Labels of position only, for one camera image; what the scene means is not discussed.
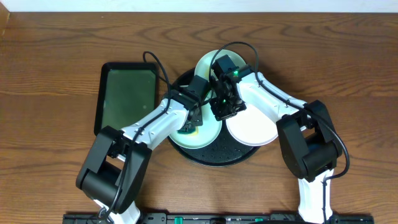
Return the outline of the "green yellow sponge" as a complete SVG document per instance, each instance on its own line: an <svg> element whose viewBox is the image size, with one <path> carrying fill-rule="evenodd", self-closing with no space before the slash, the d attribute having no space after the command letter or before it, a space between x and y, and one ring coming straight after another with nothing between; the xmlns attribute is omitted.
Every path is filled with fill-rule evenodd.
<svg viewBox="0 0 398 224"><path fill-rule="evenodd" d="M198 128L197 127L192 127L192 128L182 128L177 131L178 134L182 135L197 135L198 134Z"/></svg>

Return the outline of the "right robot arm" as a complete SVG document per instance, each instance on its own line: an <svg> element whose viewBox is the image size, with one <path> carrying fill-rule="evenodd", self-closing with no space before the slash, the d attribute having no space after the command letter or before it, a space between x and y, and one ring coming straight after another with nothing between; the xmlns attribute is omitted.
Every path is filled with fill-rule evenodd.
<svg viewBox="0 0 398 224"><path fill-rule="evenodd" d="M265 79L249 65L214 63L209 72L216 92L210 101L217 120L226 121L230 134L247 145L263 145L263 128L256 129L265 116L271 126L271 139L278 139L282 158L298 178L298 212L305 222L326 223L330 208L330 182L337 159L347 156L326 106L320 101L298 100Z"/></svg>

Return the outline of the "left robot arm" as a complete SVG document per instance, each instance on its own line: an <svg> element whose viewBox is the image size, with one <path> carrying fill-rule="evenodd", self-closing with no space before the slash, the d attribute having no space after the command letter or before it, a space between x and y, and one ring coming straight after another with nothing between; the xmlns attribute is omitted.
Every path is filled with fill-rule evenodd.
<svg viewBox="0 0 398 224"><path fill-rule="evenodd" d="M103 128L89 150L76 186L101 204L98 223L136 223L134 201L141 189L152 151L172 132L182 129L200 109L206 91L172 90L140 121L122 128Z"/></svg>

